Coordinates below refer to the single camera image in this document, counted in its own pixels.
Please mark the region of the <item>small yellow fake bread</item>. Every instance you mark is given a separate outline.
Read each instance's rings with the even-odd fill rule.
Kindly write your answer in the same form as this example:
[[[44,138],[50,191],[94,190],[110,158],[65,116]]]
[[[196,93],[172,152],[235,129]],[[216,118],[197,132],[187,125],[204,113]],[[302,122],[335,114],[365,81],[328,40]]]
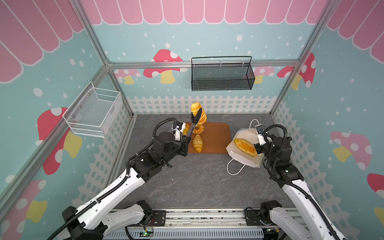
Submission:
[[[197,153],[201,153],[203,150],[203,140],[199,134],[196,134],[193,139],[193,147]]]

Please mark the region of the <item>white paper bag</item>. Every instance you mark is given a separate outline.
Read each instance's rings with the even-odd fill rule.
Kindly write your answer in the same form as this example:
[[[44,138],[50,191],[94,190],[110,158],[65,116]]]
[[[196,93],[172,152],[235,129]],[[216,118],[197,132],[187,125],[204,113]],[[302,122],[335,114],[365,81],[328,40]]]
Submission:
[[[240,129],[226,147],[228,155],[232,158],[227,164],[227,172],[231,176],[238,175],[246,166],[251,168],[261,166],[264,154],[260,147],[266,144],[264,137],[257,129],[261,126],[257,119],[251,120],[249,127]],[[229,165],[233,161],[243,165],[236,173],[231,173],[229,170]]]

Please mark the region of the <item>steel tongs with black tips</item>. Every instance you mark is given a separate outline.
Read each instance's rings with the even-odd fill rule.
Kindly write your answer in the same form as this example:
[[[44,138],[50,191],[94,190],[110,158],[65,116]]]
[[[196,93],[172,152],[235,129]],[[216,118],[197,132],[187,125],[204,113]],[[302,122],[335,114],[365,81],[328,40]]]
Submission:
[[[202,112],[203,112],[203,108],[199,108],[198,109],[198,112],[194,115],[193,113],[191,113],[191,126],[190,126],[190,129],[188,131],[188,134],[185,136],[186,138],[186,144],[188,145],[191,141],[191,136],[192,136],[192,133],[193,133],[193,130],[194,130],[194,127],[197,126],[200,118],[201,118],[201,115],[202,115]]]

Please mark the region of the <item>twisted ring fake bread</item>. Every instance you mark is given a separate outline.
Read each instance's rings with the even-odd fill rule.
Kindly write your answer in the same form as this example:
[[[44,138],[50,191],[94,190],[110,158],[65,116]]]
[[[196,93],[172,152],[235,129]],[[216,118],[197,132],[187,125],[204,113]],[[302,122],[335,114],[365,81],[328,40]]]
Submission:
[[[188,134],[190,126],[191,126],[190,123],[186,123],[185,129],[183,130],[183,135],[186,136]],[[204,131],[204,125],[197,125],[196,127],[194,127],[193,133],[201,134],[203,131]]]

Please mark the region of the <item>ridged fake bread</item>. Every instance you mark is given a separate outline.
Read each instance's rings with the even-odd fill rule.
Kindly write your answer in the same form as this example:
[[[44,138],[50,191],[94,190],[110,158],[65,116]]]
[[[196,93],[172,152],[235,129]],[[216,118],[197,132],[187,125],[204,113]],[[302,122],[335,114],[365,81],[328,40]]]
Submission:
[[[207,122],[207,115],[200,102],[195,102],[191,105],[191,113],[196,120],[199,118],[197,125],[203,125]]]

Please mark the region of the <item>long ridged fake loaf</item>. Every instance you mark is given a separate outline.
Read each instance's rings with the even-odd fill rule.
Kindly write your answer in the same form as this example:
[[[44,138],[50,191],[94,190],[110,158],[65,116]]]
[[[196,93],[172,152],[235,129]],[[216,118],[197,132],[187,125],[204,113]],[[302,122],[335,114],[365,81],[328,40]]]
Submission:
[[[244,152],[245,154],[251,156],[251,157],[256,157],[258,155],[257,150],[253,144],[248,142],[245,139],[235,139],[234,143],[236,147]]]

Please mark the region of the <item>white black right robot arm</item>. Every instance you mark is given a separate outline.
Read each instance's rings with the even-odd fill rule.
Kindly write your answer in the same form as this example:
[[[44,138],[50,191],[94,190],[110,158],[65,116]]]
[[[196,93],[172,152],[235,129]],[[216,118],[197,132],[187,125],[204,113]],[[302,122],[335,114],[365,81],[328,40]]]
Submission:
[[[290,216],[276,201],[263,202],[258,210],[245,208],[247,226],[279,227],[292,240],[344,240],[345,235],[327,217],[309,190],[303,175],[291,163],[291,138],[287,129],[278,124],[265,130],[248,128],[251,133],[246,140],[250,149],[263,157],[262,164],[270,179],[288,195],[302,219],[303,226]]]

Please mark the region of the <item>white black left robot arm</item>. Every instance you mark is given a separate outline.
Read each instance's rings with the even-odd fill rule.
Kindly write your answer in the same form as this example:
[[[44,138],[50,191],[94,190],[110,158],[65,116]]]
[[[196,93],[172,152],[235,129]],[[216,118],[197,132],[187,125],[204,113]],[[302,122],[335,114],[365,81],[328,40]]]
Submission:
[[[186,123],[168,118],[157,124],[151,142],[126,161],[126,170],[109,186],[85,204],[63,211],[65,223],[48,238],[53,240],[68,230],[71,240],[101,240],[105,235],[129,225],[145,225],[152,208],[145,201],[112,212],[131,192],[158,174],[176,156],[187,156],[195,124],[191,123],[186,135]]]

